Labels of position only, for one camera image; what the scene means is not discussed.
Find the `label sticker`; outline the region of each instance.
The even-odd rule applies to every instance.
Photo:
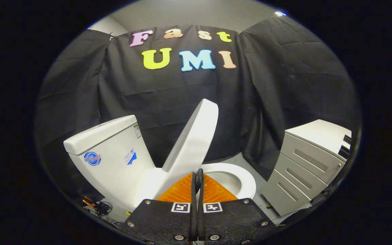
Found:
[[[171,207],[171,212],[189,213],[190,212],[190,203],[174,202],[173,206]]]
[[[134,125],[134,130],[135,130],[135,136],[137,138],[140,138],[142,136],[142,133],[140,133],[140,129],[138,128],[138,124]]]
[[[132,161],[137,159],[137,154],[134,151],[134,148],[131,149],[131,151],[125,155],[125,163],[126,165],[131,165]]]
[[[203,212],[204,213],[214,213],[214,212],[222,212],[222,205],[220,202],[215,203],[204,203],[203,204]]]
[[[93,151],[89,151],[84,155],[84,161],[88,162],[91,166],[96,166],[101,162],[101,155]]]

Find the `toilet tank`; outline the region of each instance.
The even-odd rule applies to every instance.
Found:
[[[134,209],[143,175],[155,168],[134,115],[99,124],[63,144],[82,175],[113,206]]]

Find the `toilet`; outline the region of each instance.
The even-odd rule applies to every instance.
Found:
[[[229,163],[202,164],[217,118],[217,104],[203,99],[162,168],[155,167],[134,115],[99,124],[63,144],[87,181],[113,206],[129,212],[143,199],[158,198],[176,181],[200,168],[238,199],[253,198],[256,184],[247,170]]]

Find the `black curtain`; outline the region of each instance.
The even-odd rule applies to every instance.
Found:
[[[167,30],[183,36],[165,39]],[[153,31],[130,47],[132,34]],[[198,37],[207,31],[212,39]],[[225,32],[230,42],[217,34]],[[142,52],[171,48],[170,62],[150,70]],[[179,52],[210,50],[214,69],[181,71]],[[224,68],[230,51],[236,68]],[[265,178],[274,169],[284,130],[322,119],[350,130],[358,122],[353,83],[335,54],[289,18],[269,18],[238,34],[222,28],[176,25],[147,28],[110,39],[87,30],[57,58],[39,93],[36,138],[45,164],[63,191],[102,198],[71,162],[63,141],[97,124],[135,115],[157,167],[161,167],[202,99],[219,107],[206,162],[243,152]]]

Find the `wall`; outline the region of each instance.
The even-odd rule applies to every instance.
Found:
[[[110,16],[101,19],[87,29],[102,31],[107,34],[111,33],[112,36],[119,36],[128,32],[128,30]]]
[[[276,11],[254,0],[140,0],[111,16],[129,31],[193,24],[242,32]]]

